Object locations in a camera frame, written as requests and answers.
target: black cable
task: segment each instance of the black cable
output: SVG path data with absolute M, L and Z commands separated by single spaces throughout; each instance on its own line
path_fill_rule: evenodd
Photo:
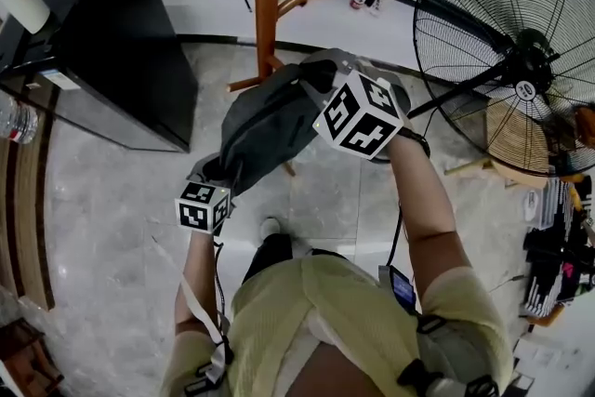
M 523 278 L 525 278 L 525 275 L 523 275 L 523 274 L 518 274 L 516 276 L 513 276 L 512 278 L 508 278 L 507 281 L 502 282 L 500 285 L 496 286 L 495 288 L 492 288 L 490 291 L 488 291 L 488 293 L 492 293 L 493 291 L 496 291 L 499 287 L 504 286 L 510 282 L 519 282 Z
M 387 266 L 390 266 L 392 263 L 392 259 L 394 258 L 394 253 L 397 251 L 397 243 L 399 242 L 399 233 L 401 233 L 401 222 L 403 222 L 403 213 L 401 211 L 401 204 L 399 204 L 399 219 L 397 220 L 397 230 L 394 233 L 394 238 L 392 239 L 392 248 L 390 249 L 389 260 L 387 261 Z
M 218 273 L 219 254 L 223 249 L 223 244 L 218 244 L 217 242 L 215 242 L 215 247 L 217 248 L 217 252 L 215 253 L 215 283 L 217 284 L 217 288 L 219 290 L 219 299 L 221 300 L 221 314 L 225 314 L 225 295 L 223 295 L 223 288 L 221 287 L 221 281 L 219 280 Z
M 424 134 L 422 138 L 425 139 L 426 135 L 428 134 L 428 129 L 430 129 L 431 120 L 434 117 L 434 114 L 438 111 L 438 108 L 435 108 L 434 111 L 431 112 L 430 119 L 426 124 L 426 129 L 424 130 Z M 392 239 L 392 247 L 390 248 L 389 260 L 387 261 L 387 266 L 390 266 L 392 260 L 394 259 L 394 254 L 397 251 L 397 243 L 399 242 L 399 234 L 401 233 L 401 225 L 403 224 L 403 210 L 401 209 L 401 202 L 399 202 L 399 218 L 397 218 L 397 230 L 394 233 L 394 238 Z

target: fan guard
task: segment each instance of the fan guard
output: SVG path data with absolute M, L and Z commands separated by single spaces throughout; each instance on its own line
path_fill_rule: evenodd
M 595 165 L 575 138 L 595 102 L 595 0 L 416 0 L 414 43 L 434 99 L 475 79 L 439 108 L 479 150 L 538 176 Z

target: sneaker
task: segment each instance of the sneaker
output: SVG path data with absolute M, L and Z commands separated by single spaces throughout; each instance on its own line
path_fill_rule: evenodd
M 270 237 L 275 233 L 281 233 L 281 224 L 279 223 L 279 220 L 273 217 L 265 218 L 260 224 L 260 242 L 264 242 L 267 237 Z

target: fan blade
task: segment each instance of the fan blade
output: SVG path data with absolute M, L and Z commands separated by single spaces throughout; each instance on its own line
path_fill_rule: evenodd
M 488 68 L 485 72 L 478 74 L 475 78 L 471 78 L 470 80 L 460 82 L 456 84 L 450 91 L 444 93 L 443 95 L 439 96 L 438 98 L 434 98 L 431 101 L 428 101 L 421 106 L 418 106 L 409 114 L 407 114 L 408 118 L 415 118 L 424 112 L 427 112 L 433 108 L 436 108 L 448 100 L 457 97 L 458 95 L 462 95 L 467 93 L 468 91 L 476 88 L 477 86 L 485 85 L 488 81 L 501 76 L 502 73 L 505 71 L 504 62 L 500 62 L 494 65 L 491 68 Z
M 499 32 L 446 0 L 420 0 L 419 8 L 479 38 L 497 53 L 514 45 L 508 35 Z

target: marble floor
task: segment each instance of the marble floor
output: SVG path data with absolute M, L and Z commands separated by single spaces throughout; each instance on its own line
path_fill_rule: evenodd
M 256 75 L 250 46 L 186 45 L 200 83 L 192 153 L 129 152 L 57 122 L 46 175 L 46 247 L 56 308 L 38 310 L 26 298 L 0 293 L 0 324 L 24 316 L 46 333 L 66 379 L 64 394 L 140 397 L 158 389 L 172 343 L 178 273 L 154 240 L 181 267 L 189 234 L 175 226 L 173 199 L 192 164 L 218 149 L 220 124 L 234 95 L 230 80 Z M 278 52 L 284 62 L 302 55 Z M 403 75 L 415 105 L 428 99 L 422 82 Z M 423 130 L 428 115 L 415 120 Z M 493 289 L 523 273 L 523 187 L 473 171 L 442 171 L 477 157 L 439 114 L 428 133 L 432 162 L 453 201 L 459 233 L 483 283 Z M 227 303 L 257 246 L 258 224 L 275 216 L 293 234 L 332 249 L 377 274 L 388 257 L 397 219 L 390 169 L 331 150 L 316 139 L 293 161 L 297 176 L 280 168 L 235 200 L 221 235 L 219 275 Z M 406 241 L 396 266 L 409 276 Z M 512 338 L 522 282 L 492 293 Z

